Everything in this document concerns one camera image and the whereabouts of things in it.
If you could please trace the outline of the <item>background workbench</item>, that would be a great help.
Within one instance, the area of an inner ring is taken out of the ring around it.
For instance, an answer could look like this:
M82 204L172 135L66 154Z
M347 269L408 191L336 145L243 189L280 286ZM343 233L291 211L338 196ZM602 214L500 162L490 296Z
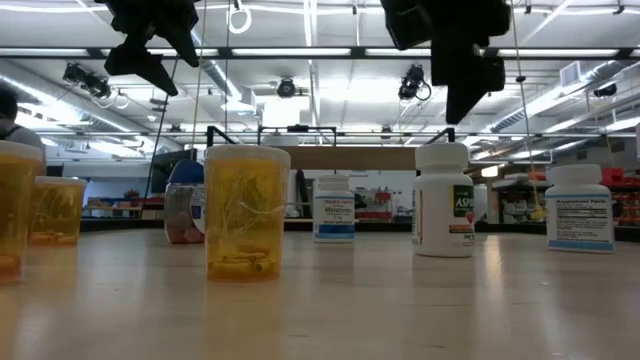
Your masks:
M85 219L159 220L164 216L164 199L89 197L82 210Z

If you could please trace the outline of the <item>wooden shelf black metal legs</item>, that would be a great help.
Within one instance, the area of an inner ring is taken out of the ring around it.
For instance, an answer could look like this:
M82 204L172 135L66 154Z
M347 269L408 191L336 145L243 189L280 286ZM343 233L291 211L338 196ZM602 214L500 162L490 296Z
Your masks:
M294 170L413 171L415 150L409 147L276 146L291 156Z

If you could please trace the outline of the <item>white aspirin bottle green label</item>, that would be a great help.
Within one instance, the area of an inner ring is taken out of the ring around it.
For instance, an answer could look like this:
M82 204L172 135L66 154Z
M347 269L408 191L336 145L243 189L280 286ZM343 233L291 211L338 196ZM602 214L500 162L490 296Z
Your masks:
M474 253L474 184L464 173L469 152L461 143L415 150L412 244L420 256L467 258Z

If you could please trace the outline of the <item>background storage rack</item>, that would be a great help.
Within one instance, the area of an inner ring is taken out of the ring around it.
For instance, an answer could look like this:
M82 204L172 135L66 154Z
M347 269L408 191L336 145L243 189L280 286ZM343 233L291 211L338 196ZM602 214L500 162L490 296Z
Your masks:
M497 181L492 190L497 193L498 220L501 224L541 223L532 220L534 210L533 181L540 203L546 209L545 192L552 186L548 175L516 176ZM640 176L627 177L620 183L604 183L612 194L613 220L616 226L640 226Z

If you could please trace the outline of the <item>white ceiling vent box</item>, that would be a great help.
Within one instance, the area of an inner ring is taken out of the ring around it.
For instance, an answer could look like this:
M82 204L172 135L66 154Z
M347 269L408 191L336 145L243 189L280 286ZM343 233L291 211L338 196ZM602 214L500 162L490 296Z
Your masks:
M581 62L574 61L559 71L560 84L568 88L581 82Z

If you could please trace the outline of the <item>white supplement facts bottle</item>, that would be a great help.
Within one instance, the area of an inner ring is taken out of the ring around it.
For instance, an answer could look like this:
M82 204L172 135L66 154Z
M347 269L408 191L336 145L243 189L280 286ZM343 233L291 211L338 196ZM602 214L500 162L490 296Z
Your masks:
M550 170L545 191L547 248L556 251L615 251L612 195L596 164L563 165Z

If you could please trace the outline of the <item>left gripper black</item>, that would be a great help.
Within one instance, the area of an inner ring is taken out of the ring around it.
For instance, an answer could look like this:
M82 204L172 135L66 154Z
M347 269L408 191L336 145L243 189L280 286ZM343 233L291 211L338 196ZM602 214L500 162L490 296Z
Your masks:
M114 30L127 35L143 33L168 41L177 54L191 67L199 66L191 32L199 21L195 3L200 0L94 0L107 7ZM104 63L109 75L137 75L169 96L178 90L162 64L162 56L151 54L146 40L127 36L110 50Z

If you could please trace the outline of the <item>black computer monitor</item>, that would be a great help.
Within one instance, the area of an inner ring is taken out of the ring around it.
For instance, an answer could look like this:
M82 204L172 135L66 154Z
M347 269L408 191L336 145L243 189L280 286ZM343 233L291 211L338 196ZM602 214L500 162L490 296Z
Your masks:
M163 193L175 165L181 160L196 160L196 149L156 155L151 167L150 192Z

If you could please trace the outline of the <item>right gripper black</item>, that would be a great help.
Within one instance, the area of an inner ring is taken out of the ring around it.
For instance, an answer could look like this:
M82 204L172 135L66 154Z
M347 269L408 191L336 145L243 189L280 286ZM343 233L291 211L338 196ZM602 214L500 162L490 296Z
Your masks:
M386 29L400 51L431 40L431 81L447 88L446 123L459 124L488 93L504 89L504 59L480 56L473 48L510 28L506 0L380 0Z

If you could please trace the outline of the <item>clear bottle blue cap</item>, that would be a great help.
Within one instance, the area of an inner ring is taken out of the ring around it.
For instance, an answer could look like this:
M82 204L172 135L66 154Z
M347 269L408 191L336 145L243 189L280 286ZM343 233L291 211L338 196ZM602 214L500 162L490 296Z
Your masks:
M164 230L170 244L204 242L205 195L203 165L194 160L177 162L164 196Z

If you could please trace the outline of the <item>short amber pill bottle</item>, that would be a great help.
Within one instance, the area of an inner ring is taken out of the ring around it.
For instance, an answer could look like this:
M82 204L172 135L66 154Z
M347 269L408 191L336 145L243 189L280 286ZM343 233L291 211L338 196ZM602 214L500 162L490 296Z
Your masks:
M79 239L84 193L81 179L38 176L32 200L30 246L75 246Z

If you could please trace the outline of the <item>black overhead light bar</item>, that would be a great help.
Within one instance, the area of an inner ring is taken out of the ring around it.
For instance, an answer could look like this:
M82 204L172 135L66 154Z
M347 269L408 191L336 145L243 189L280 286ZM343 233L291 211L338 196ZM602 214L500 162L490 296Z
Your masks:
M38 59L104 59L108 48L44 48L44 47L0 47L0 58ZM432 55L429 47L397 50L387 47L203 47L196 50L203 59L428 59ZM481 56L500 56L506 60L560 61L560 60L638 60L640 47L635 48L499 48L480 49Z

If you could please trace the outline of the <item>white rack red bins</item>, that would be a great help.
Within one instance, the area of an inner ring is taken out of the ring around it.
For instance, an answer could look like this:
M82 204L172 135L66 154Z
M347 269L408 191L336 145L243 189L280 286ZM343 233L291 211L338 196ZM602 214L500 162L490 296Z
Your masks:
M394 216L393 191L389 188L354 190L355 216L360 222L391 222Z

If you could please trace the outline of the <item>white melatonin bottle blue label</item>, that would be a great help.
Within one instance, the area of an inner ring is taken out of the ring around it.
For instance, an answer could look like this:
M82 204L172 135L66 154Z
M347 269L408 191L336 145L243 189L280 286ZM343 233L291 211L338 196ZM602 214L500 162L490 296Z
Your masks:
M313 240L316 243L352 243L355 239L355 196L344 175L316 179L313 198Z

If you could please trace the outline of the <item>black aluminium table frame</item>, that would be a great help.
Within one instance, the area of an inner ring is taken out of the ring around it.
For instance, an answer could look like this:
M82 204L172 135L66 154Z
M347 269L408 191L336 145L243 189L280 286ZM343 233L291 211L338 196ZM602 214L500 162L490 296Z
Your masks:
M133 229L163 229L162 220L139 219L83 219L82 232L115 231ZM286 231L311 231L312 223L308 219L290 219L285 222ZM357 223L357 232L412 232L410 223ZM545 235L544 224L489 224L478 222L475 231L479 233L522 233ZM614 235L617 241L640 242L640 226L616 226Z

